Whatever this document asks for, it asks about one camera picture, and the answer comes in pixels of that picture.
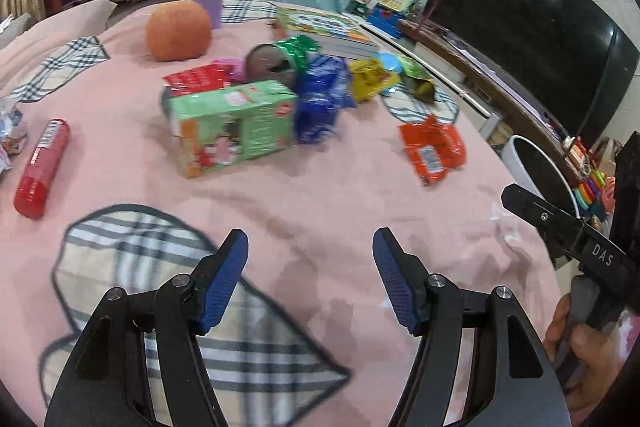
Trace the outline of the person right hand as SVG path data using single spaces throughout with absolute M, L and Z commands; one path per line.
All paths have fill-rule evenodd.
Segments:
M 580 426 L 596 408 L 615 381 L 639 336 L 639 317 L 624 311 L 613 332 L 605 336 L 579 323 L 570 335 L 570 349 L 587 369 L 566 395 L 574 426 Z

